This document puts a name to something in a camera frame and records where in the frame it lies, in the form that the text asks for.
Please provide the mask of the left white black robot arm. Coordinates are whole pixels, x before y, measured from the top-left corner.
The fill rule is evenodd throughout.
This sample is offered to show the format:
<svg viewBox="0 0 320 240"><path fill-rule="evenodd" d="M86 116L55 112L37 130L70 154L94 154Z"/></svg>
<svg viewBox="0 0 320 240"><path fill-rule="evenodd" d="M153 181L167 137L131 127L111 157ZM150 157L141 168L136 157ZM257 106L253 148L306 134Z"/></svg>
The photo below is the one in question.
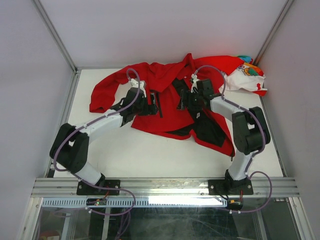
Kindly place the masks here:
<svg viewBox="0 0 320 240"><path fill-rule="evenodd" d="M131 87L120 102L111 106L102 116L79 126L63 124L53 142L49 156L57 171L67 171L87 185L93 194L103 192L105 176L88 162L89 145L106 132L121 128L136 116L158 113L157 93L145 94Z"/></svg>

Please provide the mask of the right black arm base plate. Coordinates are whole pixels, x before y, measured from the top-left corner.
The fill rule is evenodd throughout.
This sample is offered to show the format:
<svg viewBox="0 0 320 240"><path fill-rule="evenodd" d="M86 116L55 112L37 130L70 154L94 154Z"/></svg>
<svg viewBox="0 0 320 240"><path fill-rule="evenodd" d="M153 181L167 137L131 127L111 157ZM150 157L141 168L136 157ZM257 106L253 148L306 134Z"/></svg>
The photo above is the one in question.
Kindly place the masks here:
<svg viewBox="0 0 320 240"><path fill-rule="evenodd" d="M252 182L245 178L242 180L233 179L209 179L208 180L209 195L253 195Z"/></svg>

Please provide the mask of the red zip jacket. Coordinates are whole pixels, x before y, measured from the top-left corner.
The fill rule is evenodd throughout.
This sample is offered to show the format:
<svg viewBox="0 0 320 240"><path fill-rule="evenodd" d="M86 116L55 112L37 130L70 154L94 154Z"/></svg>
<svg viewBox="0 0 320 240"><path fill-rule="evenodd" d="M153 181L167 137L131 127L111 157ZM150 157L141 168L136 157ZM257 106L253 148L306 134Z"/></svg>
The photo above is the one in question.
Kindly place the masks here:
<svg viewBox="0 0 320 240"><path fill-rule="evenodd" d="M193 137L195 142L227 156L233 157L235 149L232 137L223 116L209 110L179 110L181 90L189 90L192 86L191 75L199 69L197 77L210 79L214 92L224 84L220 72L230 75L243 60L235 56L207 56L193 58L188 53L184 59L176 63L141 62L128 65L102 79L91 93L89 111L104 113L115 102L115 94L119 85L128 83L134 78L133 69L140 79L146 83L147 100L155 95L158 113L155 115L136 116L132 128L167 138L186 140Z"/></svg>

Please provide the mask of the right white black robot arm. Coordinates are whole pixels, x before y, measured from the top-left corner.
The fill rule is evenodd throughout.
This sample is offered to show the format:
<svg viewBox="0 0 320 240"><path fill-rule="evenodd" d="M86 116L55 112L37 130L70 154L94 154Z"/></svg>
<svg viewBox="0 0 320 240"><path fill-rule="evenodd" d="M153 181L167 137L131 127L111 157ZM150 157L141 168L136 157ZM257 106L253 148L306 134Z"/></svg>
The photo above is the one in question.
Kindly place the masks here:
<svg viewBox="0 0 320 240"><path fill-rule="evenodd" d="M236 151L230 167L222 180L209 180L210 195L252 195L251 178L248 175L253 158L260 154L271 141L263 110L256 106L242 107L215 92L210 79L193 81L188 87L183 80L174 80L173 86L180 97L177 109L196 114L208 110L232 123L233 143Z"/></svg>

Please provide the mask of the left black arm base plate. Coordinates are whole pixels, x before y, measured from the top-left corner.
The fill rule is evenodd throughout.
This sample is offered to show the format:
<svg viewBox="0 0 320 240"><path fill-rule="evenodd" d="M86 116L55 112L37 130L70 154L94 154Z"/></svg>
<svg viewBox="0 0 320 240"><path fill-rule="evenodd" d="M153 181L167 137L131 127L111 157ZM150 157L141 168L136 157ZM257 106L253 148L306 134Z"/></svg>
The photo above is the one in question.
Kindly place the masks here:
<svg viewBox="0 0 320 240"><path fill-rule="evenodd" d="M78 183L76 194L78 196L118 196L120 194L121 181L119 179L105 179L100 184L101 188L88 185L83 180Z"/></svg>

